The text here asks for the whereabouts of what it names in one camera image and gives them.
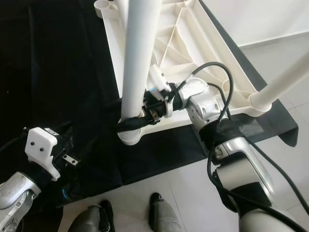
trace wire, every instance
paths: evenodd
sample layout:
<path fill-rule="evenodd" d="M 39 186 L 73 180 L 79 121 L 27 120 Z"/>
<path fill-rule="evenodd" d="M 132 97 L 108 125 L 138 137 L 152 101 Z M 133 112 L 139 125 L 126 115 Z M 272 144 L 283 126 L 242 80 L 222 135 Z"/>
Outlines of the wire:
<path fill-rule="evenodd" d="M 12 144 L 16 143 L 20 138 L 19 137 L 15 137 L 13 139 L 11 139 L 10 141 L 8 141 L 5 145 L 3 145 L 1 148 L 0 148 L 0 153 L 2 151 L 4 151 L 5 149 L 7 149 L 9 146 L 11 146 Z"/>
<path fill-rule="evenodd" d="M 208 67 L 210 65 L 216 65 L 216 66 L 219 66 L 219 67 L 223 68 L 226 71 L 226 74 L 227 74 L 229 82 L 230 82 L 230 88 L 229 88 L 228 97 L 227 97 L 226 103 L 225 103 L 225 105 L 224 105 L 224 107 L 223 107 L 223 109 L 222 109 L 222 111 L 221 111 L 221 113 L 219 115 L 219 118 L 218 118 L 218 124 L 217 124 L 217 127 L 216 127 L 216 131 L 218 131 L 218 128 L 219 128 L 219 126 L 221 124 L 221 120 L 222 120 L 223 116 L 225 115 L 225 113 L 227 112 L 228 106 L 229 106 L 229 104 L 231 103 L 231 100 L 232 100 L 233 91 L 234 91 L 234 82 L 233 82 L 233 78 L 232 78 L 232 75 L 231 75 L 231 72 L 229 71 L 229 69 L 224 64 L 221 64 L 221 63 L 218 63 L 218 62 L 205 63 L 205 64 L 201 65 L 200 67 L 198 67 L 196 70 L 194 70 L 192 72 L 192 74 L 195 75 L 199 71 L 201 71 L 203 68 L 206 68 L 206 67 Z M 211 160 L 212 160 L 213 152 L 214 152 L 214 141 L 212 143 L 212 148 L 210 149 L 209 157 L 208 157 L 208 160 L 207 160 L 207 175 L 208 175 L 210 181 L 217 188 L 221 189 L 222 191 L 224 191 L 227 195 L 229 195 L 231 197 L 239 198 L 239 199 L 241 199 L 243 201 L 246 201 L 250 205 L 253 205 L 254 207 L 260 208 L 260 209 L 268 212 L 270 215 L 272 215 L 273 217 L 277 218 L 281 222 L 285 223 L 287 226 L 289 226 L 291 229 L 293 229 L 293 230 L 295 230 L 297 232 L 305 232 L 306 231 L 300 225 L 298 225 L 296 222 L 291 220 L 289 217 L 281 214 L 277 210 L 274 210 L 274 209 L 272 209 L 272 208 L 270 208 L 270 207 L 268 207 L 266 205 L 263 205 L 263 204 L 261 204 L 259 202 L 250 200 L 250 199 L 245 198 L 245 197 L 243 197 L 241 195 L 238 195 L 238 194 L 236 194 L 234 192 L 231 192 L 231 191 L 225 189 L 221 184 L 219 184 L 217 182 L 217 180 L 211 174 Z"/>
<path fill-rule="evenodd" d="M 215 87 L 215 88 L 220 92 L 220 95 L 221 95 L 223 104 L 225 105 L 225 104 L 226 104 L 226 99 L 225 99 L 223 90 L 222 90 L 219 86 L 217 86 L 216 84 L 213 84 L 213 83 L 207 83 L 207 84 L 208 84 L 209 86 Z M 227 109 L 226 114 L 227 114 L 228 119 L 229 119 L 229 120 L 232 120 L 231 113 L 230 113 L 230 110 L 229 110 L 229 109 Z"/>
<path fill-rule="evenodd" d="M 293 182 L 293 180 L 288 176 L 288 174 L 278 165 L 273 161 L 264 151 L 262 151 L 254 142 L 252 142 L 248 137 L 244 135 L 244 138 L 248 141 L 250 145 L 252 145 L 255 150 L 257 150 L 272 166 L 274 166 L 278 172 L 285 178 L 285 180 L 289 183 L 291 186 L 292 190 L 294 191 L 295 195 L 299 199 L 301 205 L 304 207 L 306 213 L 309 215 L 309 206 L 304 199 L 304 197 L 301 195 L 300 191 L 298 190 L 297 186 Z"/>

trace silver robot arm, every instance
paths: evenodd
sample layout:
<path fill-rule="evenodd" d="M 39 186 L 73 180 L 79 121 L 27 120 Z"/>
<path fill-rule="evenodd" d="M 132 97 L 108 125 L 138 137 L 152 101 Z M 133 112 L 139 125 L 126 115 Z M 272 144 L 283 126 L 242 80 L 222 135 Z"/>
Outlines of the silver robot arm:
<path fill-rule="evenodd" d="M 29 211 L 33 200 L 51 181 L 60 178 L 55 160 L 77 160 L 64 154 L 63 137 L 49 128 L 32 128 L 28 131 L 25 153 L 29 164 L 23 172 L 16 172 L 0 185 L 0 231 L 14 232 Z"/>
<path fill-rule="evenodd" d="M 220 114 L 217 100 L 210 94 L 208 84 L 191 77 L 179 91 L 194 127 L 199 131 L 208 150 L 212 149 L 216 120 Z M 222 187 L 245 196 L 253 201 L 271 207 L 273 185 L 269 173 L 264 168 L 247 140 L 233 123 L 223 119 L 220 132 L 214 139 L 212 162 L 217 165 L 212 176 Z M 223 204 L 239 215 L 241 232 L 292 232 L 289 226 L 257 207 L 233 198 L 217 188 Z"/>

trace shoe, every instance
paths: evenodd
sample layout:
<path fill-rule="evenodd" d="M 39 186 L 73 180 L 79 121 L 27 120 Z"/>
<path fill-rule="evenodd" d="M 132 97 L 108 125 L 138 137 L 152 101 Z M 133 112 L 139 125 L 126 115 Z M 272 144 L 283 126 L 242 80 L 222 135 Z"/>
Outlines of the shoe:
<path fill-rule="evenodd" d="M 155 229 L 155 203 L 160 201 L 162 199 L 162 196 L 160 195 L 160 193 L 158 192 L 154 192 L 153 194 L 151 194 L 151 197 L 150 197 L 150 201 L 149 201 L 149 204 L 150 204 L 150 208 L 149 208 L 149 216 L 148 216 L 148 224 L 150 226 L 150 228 L 152 230 Z"/>
<path fill-rule="evenodd" d="M 100 227 L 103 230 L 103 228 L 106 228 L 106 217 L 109 222 L 110 229 L 108 232 L 115 232 L 115 226 L 114 226 L 114 213 L 112 211 L 112 204 L 108 200 L 104 200 L 100 203 L 101 209 L 100 209 L 100 215 L 101 215 L 101 221 L 100 221 Z"/>

